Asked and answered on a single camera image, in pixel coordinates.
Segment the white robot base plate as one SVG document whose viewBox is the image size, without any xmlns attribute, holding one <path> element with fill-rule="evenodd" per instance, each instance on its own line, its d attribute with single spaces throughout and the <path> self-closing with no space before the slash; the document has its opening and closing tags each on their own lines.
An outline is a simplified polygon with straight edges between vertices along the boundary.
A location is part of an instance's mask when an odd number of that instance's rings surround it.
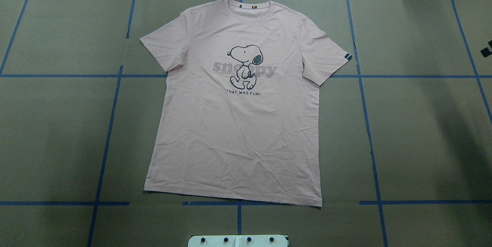
<svg viewBox="0 0 492 247">
<path fill-rule="evenodd" d="M 203 235 L 192 236 L 188 247 L 288 247 L 286 235 Z"/>
</svg>

